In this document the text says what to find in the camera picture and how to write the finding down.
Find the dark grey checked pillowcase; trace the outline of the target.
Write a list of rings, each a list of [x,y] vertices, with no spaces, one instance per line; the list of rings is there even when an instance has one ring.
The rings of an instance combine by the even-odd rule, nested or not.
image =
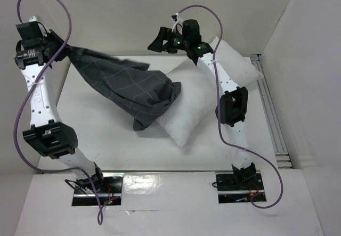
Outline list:
[[[145,62],[81,47],[68,48],[67,56],[92,89],[133,117],[134,131],[152,125],[182,90],[180,82],[172,81],[159,70],[150,70]]]

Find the white pillow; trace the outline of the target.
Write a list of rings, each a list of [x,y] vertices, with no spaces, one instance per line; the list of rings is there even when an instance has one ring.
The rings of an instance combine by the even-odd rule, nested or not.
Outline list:
[[[217,61],[240,87],[246,87],[263,77],[251,62],[243,58],[227,42],[215,37],[210,44],[218,47]],[[171,107],[157,119],[173,141],[184,147],[192,131],[216,105],[215,87],[194,63],[187,59],[167,73],[172,82],[181,83],[181,92]]]

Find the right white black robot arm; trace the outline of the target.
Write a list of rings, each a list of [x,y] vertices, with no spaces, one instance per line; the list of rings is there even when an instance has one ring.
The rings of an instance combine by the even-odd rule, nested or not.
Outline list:
[[[213,48],[202,41],[198,21],[185,20],[182,31],[177,23],[171,28],[160,27],[156,39],[148,46],[154,52],[176,54],[185,51],[187,57],[202,70],[205,76],[219,91],[215,109],[220,128],[225,128],[230,137],[232,152],[233,185],[245,189],[256,176],[256,167],[247,152],[248,144],[244,131],[247,113],[248,90],[235,83],[217,61]]]

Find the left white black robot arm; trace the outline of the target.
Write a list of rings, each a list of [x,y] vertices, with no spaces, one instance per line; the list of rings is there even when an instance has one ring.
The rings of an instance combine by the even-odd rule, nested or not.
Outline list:
[[[66,57],[64,41],[38,21],[20,23],[16,28],[21,40],[15,62],[26,80],[31,109],[30,128],[23,131],[23,139],[42,157],[73,168],[79,187],[101,192],[105,179],[100,168],[80,151],[75,130],[62,122],[56,108],[48,62]]]

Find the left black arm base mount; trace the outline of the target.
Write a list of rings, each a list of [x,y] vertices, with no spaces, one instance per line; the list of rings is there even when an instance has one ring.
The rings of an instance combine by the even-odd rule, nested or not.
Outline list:
[[[123,173],[104,173],[103,185],[97,191],[101,205],[120,206],[123,188]],[[92,189],[81,188],[76,181],[65,179],[64,181],[73,189],[72,206],[96,206],[96,197]]]

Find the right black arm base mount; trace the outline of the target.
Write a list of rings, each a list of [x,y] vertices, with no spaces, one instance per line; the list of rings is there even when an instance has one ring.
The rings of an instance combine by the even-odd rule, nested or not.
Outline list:
[[[238,184],[232,171],[216,172],[212,187],[217,190],[219,204],[265,202],[266,194],[260,171],[251,181]]]

